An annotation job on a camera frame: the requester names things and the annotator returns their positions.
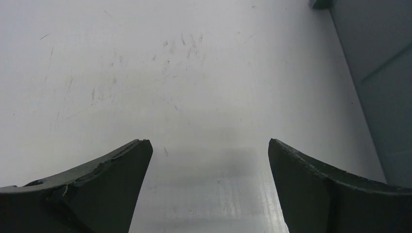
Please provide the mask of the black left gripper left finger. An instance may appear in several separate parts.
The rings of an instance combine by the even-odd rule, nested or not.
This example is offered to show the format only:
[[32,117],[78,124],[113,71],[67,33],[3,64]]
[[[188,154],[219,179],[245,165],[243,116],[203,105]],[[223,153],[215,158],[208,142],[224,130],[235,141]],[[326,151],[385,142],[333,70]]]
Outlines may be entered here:
[[0,189],[3,233],[126,233],[151,142],[133,140],[67,171]]

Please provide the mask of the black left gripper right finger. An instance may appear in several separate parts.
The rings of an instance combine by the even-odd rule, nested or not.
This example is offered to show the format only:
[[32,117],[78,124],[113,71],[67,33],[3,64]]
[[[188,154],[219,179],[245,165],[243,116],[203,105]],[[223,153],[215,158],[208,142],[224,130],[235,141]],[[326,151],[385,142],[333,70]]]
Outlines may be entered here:
[[289,232],[411,232],[410,188],[348,173],[277,139],[268,157]]

